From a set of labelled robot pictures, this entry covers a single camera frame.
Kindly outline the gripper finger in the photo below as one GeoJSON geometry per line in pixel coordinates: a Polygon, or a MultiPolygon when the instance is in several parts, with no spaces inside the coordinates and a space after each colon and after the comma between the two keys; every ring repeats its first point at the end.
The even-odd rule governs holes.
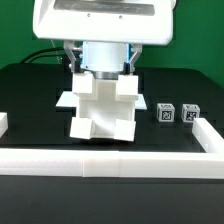
{"type": "Polygon", "coordinates": [[[72,73],[77,73],[80,70],[80,63],[78,57],[82,52],[81,46],[76,46],[72,40],[64,42],[64,51],[70,60],[70,69],[72,73]]]}
{"type": "Polygon", "coordinates": [[[128,44],[126,48],[126,61],[124,62],[124,73],[132,74],[135,70],[134,65],[142,53],[141,44],[128,44]]]}

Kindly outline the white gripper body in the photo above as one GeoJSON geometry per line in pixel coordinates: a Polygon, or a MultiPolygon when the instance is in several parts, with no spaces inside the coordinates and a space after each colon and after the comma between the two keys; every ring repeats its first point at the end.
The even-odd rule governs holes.
{"type": "Polygon", "coordinates": [[[166,45],[173,36],[174,0],[35,0],[39,38],[166,45]]]}

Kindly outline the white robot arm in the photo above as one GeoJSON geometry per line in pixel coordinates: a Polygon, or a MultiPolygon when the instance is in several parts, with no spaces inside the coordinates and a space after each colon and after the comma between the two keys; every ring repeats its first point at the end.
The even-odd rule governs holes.
{"type": "Polygon", "coordinates": [[[98,78],[113,78],[132,68],[144,45],[166,45],[173,36],[177,0],[34,0],[33,31],[43,39],[62,40],[81,68],[98,78]]]}

